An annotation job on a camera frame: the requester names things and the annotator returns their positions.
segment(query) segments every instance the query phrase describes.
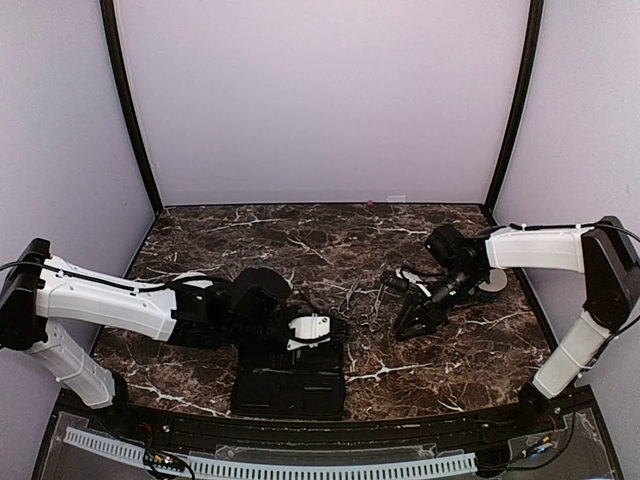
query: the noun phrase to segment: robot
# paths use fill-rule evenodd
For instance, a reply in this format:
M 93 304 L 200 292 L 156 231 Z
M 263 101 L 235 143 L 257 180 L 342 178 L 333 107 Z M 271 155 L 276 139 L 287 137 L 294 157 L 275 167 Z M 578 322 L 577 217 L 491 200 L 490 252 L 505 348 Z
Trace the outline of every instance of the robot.
M 440 226 L 425 246 L 445 275 L 432 284 L 416 276 L 382 279 L 396 287 L 402 280 L 407 291 L 392 333 L 397 341 L 434 333 L 448 322 L 447 310 L 474 287 L 490 282 L 495 270 L 550 268 L 584 274 L 582 313 L 519 392 L 516 426 L 530 431 L 550 401 L 624 330 L 640 297 L 640 260 L 627 234 L 615 217 L 587 225 L 511 225 L 473 237 L 464 237 L 452 225 Z M 56 318 L 124 328 L 187 347 L 238 344 L 241 369 L 235 401 L 232 397 L 234 413 L 276 418 L 341 414 L 342 342 L 348 326 L 328 315 L 301 315 L 298 307 L 287 304 L 291 290 L 277 273 L 246 269 L 233 282 L 190 273 L 157 285 L 79 268 L 50 255 L 49 248 L 48 241 L 35 239 L 18 261 L 5 266 L 13 269 L 0 293 L 0 344 L 39 360 L 112 430 L 126 435 L 137 425 L 127 408 L 126 383 L 98 365 Z M 280 390 L 295 398 L 256 399 L 273 390 L 260 384 L 264 379 L 259 372 L 264 371 L 276 372 L 269 382 L 284 382 L 277 376 L 283 372 L 287 383 Z M 328 396 L 301 404 L 295 392 L 320 378 L 323 388 L 318 390 Z M 269 408 L 258 412 L 265 402 Z M 311 411 L 304 405 L 311 405 Z

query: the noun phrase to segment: white wall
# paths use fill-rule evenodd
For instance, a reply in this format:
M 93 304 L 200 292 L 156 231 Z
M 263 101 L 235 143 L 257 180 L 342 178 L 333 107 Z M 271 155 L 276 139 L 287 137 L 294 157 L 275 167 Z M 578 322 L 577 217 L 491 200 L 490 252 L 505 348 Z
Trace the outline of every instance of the white wall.
M 168 205 L 482 202 L 527 0 L 120 0 Z
M 547 0 L 522 127 L 496 217 L 620 217 L 640 232 L 640 4 Z M 583 278 L 528 272 L 557 336 L 585 299 Z M 640 478 L 640 328 L 588 375 L 626 478 Z
M 0 264 L 41 236 L 69 261 L 121 275 L 152 211 L 99 3 L 0 2 L 0 86 Z M 70 331 L 88 346 L 96 329 Z M 0 477 L 28 479 L 58 387 L 39 364 L 6 350 L 0 385 Z

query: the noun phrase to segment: black pole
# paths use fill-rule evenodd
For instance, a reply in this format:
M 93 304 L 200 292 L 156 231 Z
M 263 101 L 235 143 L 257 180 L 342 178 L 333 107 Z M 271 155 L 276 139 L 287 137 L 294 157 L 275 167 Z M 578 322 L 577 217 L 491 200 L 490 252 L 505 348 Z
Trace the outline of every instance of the black pole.
M 129 132 L 133 153 L 136 157 L 138 168 L 140 169 L 140 175 L 142 176 L 144 187 L 147 190 L 147 196 L 157 215 L 162 211 L 162 200 L 160 199 L 156 181 L 153 178 L 151 164 L 149 163 L 149 157 L 144 148 L 140 126 L 138 125 L 138 117 L 133 106 L 133 98 L 131 97 L 127 72 L 124 66 L 124 58 L 122 56 L 120 36 L 118 35 L 118 24 L 113 0 L 100 0 L 100 8 L 102 10 L 104 33 L 107 38 L 107 48 L 109 49 L 109 57 L 111 58 L 113 78 L 116 82 L 118 96 L 120 97 L 120 107 L 122 108 L 124 121 L 127 125 L 127 131 Z
M 491 179 L 489 193 L 484 201 L 484 206 L 490 213 L 493 213 L 502 184 L 507 175 L 509 161 L 513 154 L 513 147 L 518 136 L 518 129 L 522 120 L 522 112 L 527 100 L 527 92 L 529 90 L 529 82 L 531 81 L 531 72 L 533 71 L 533 61 L 536 56 L 536 47 L 538 46 L 538 34 L 540 33 L 540 24 L 542 23 L 542 10 L 544 0 L 531 0 L 529 6 L 529 20 L 527 21 L 527 31 L 524 38 L 524 47 L 522 49 L 522 59 L 520 60 L 520 70 L 518 71 L 518 80 L 516 82 L 516 90 L 513 94 L 513 102 L 511 103 L 511 112 L 509 112 L 509 120 L 507 128 L 502 139 L 500 154 L 496 168 Z

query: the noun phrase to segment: marble tabletop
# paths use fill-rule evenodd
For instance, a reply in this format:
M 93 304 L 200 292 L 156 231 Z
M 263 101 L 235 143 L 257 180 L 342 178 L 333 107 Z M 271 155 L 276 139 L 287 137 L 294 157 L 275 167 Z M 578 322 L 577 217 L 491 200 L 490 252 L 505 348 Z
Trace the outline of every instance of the marble tabletop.
M 367 322 L 380 274 L 401 264 L 439 270 L 422 242 L 452 223 L 466 235 L 487 226 L 473 205 L 329 204 L 175 207 L 158 218 L 130 278 L 165 281 L 187 270 L 234 278 L 269 267 L 323 309 L 337 306 L 362 275 L 344 317 L 344 420 L 414 418 L 494 407 L 549 355 L 514 275 L 496 302 L 454 310 L 432 336 L 397 343 L 389 330 L 402 298 L 385 291 L 378 322 Z M 295 294 L 293 301 L 301 301 Z M 95 358 L 128 382 L 137 405 L 231 416 L 236 349 L 188 349 L 104 328 Z

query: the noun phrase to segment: metal scissors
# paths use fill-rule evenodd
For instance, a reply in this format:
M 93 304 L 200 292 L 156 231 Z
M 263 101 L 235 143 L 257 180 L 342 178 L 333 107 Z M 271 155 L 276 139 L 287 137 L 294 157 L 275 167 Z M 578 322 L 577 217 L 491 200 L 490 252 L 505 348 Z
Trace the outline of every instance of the metal scissors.
M 382 305 L 382 297 L 384 297 L 384 291 L 386 290 L 386 288 L 386 285 L 380 285 L 378 295 L 376 295 L 376 300 L 375 302 L 373 302 L 371 311 L 369 313 L 363 313 L 362 315 L 360 315 L 360 318 L 364 319 L 364 321 L 361 322 L 361 325 L 369 325 L 369 331 L 371 333 L 377 332 L 382 326 L 378 321 L 378 315 L 380 314 L 380 305 Z
M 359 275 L 358 278 L 356 278 L 355 282 L 351 284 L 351 287 L 347 291 L 347 294 L 342 299 L 342 301 L 338 304 L 338 308 L 336 308 L 336 312 L 338 313 L 338 315 L 344 315 L 345 313 L 352 312 L 351 297 L 353 297 L 353 294 L 355 293 L 356 288 L 358 288 L 358 285 L 360 284 L 360 280 L 362 280 L 362 275 Z

